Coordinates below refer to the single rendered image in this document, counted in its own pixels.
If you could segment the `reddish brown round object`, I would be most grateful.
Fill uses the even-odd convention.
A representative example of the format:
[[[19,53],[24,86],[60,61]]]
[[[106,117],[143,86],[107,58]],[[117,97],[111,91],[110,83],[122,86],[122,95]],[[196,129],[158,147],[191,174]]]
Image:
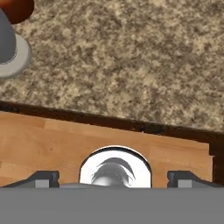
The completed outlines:
[[[34,0],[0,0],[0,8],[15,25],[25,21],[34,11]]]

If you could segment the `light wooden drawer front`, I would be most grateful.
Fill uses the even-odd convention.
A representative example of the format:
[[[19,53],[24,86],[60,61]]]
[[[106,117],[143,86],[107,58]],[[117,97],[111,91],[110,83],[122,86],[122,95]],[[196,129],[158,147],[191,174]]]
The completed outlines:
[[[0,112],[0,186],[37,170],[57,170],[62,183],[76,182],[81,162],[107,145],[141,153],[150,163],[155,187],[167,185],[169,170],[213,179],[213,157],[206,143]]]

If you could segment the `round silver knob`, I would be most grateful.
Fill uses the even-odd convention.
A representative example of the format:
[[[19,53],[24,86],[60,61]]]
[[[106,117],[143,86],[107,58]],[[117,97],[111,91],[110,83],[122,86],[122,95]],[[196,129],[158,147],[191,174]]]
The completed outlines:
[[[151,167],[136,150],[121,145],[104,146],[82,162],[79,182],[97,186],[152,188]]]

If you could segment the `grey post with round base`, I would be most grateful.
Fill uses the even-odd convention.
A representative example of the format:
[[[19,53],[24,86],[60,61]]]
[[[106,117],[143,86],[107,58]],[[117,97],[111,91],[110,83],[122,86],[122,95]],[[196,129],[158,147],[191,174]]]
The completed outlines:
[[[31,63],[29,42],[15,33],[11,22],[0,9],[0,79],[21,74]]]

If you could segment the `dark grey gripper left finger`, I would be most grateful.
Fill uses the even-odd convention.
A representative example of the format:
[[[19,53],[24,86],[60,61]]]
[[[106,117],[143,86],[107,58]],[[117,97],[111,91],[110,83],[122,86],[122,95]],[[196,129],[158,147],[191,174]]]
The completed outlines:
[[[35,171],[30,177],[5,185],[5,188],[52,188],[59,187],[58,171]]]

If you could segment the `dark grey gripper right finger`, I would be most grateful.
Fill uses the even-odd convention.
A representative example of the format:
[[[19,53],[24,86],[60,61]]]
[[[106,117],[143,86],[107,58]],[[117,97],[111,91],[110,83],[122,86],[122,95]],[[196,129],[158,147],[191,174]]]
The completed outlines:
[[[168,171],[167,178],[168,188],[223,187],[223,185],[201,179],[191,171]]]

